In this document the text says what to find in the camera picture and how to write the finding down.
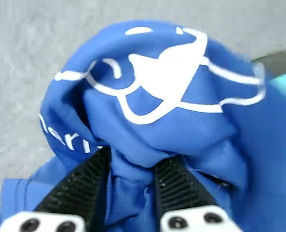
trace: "white outline graphic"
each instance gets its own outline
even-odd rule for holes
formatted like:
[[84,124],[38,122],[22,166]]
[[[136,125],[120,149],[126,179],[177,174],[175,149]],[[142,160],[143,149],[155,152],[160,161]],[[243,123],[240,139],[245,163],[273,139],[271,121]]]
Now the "white outline graphic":
[[[208,43],[206,34],[190,28],[176,28],[176,33],[182,35],[184,32],[194,35],[196,40],[189,44],[186,43],[169,47],[165,49],[158,58],[129,54],[128,58],[133,65],[135,80],[127,88],[113,89],[98,83],[90,74],[90,71],[97,62],[96,60],[91,63],[85,73],[72,71],[59,72],[55,80],[76,81],[86,78],[97,91],[117,97],[125,118],[138,125],[153,123],[176,107],[202,113],[222,113],[222,105],[224,104],[247,106],[258,103],[265,97],[265,75],[262,64],[257,64],[254,67],[255,77],[241,75],[219,67],[213,64],[208,57],[204,56]],[[112,67],[116,79],[122,76],[121,68],[117,61],[111,58],[106,58],[102,61]],[[257,95],[248,99],[225,98],[218,104],[182,102],[181,99],[200,65],[207,66],[210,72],[221,78],[236,83],[257,86]],[[155,98],[163,100],[155,110],[143,116],[133,113],[127,103],[127,95],[133,93],[139,87],[142,87]]]

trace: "screw hole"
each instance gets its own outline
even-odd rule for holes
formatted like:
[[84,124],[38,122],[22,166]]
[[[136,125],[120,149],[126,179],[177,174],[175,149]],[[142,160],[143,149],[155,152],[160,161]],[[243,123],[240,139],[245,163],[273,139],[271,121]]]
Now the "screw hole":
[[29,219],[21,226],[21,232],[34,232],[39,224],[40,222],[36,218]]
[[223,219],[219,215],[214,213],[207,213],[206,215],[204,215],[204,220],[207,223],[220,223],[223,221]]
[[169,227],[171,229],[182,229],[187,227],[187,222],[182,217],[172,217],[169,220]]
[[70,221],[63,222],[57,228],[57,232],[74,232],[75,231],[75,224]]

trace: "white lettering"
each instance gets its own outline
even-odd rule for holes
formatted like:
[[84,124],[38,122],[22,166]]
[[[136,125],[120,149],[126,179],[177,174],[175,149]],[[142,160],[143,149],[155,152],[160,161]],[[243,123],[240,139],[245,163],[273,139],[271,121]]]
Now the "white lettering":
[[70,134],[65,135],[66,144],[68,148],[72,151],[74,151],[72,140],[75,139],[76,137],[79,137],[78,133],[74,133],[73,135],[70,135]]
[[83,148],[85,153],[90,153],[89,142],[83,139]]
[[64,141],[62,141],[62,138],[60,137],[60,135],[51,127],[48,127],[48,131],[51,133],[51,135],[58,139],[64,146],[65,146],[65,143]]
[[46,133],[48,133],[47,127],[46,127],[46,124],[45,124],[45,121],[44,121],[44,118],[42,117],[41,114],[39,114],[39,118],[40,118],[40,120],[41,120],[41,123],[42,123],[42,126],[43,126],[44,131],[45,131]]

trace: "blue cloth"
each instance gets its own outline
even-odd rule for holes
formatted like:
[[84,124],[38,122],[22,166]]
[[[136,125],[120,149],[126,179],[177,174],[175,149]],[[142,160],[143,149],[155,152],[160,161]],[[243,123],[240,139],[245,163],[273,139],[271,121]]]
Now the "blue cloth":
[[153,21],[103,29],[57,73],[40,123],[56,156],[5,180],[0,223],[110,145],[107,232],[157,231],[151,168],[176,154],[244,231],[286,231],[286,97],[202,32]]

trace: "gray floor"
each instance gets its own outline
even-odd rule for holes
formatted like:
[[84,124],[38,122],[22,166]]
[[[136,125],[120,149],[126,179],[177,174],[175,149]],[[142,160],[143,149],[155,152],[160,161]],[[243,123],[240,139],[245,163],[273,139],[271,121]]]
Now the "gray floor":
[[131,19],[200,29],[253,58],[286,48],[286,0],[0,0],[0,187],[51,157],[39,103],[67,56]]

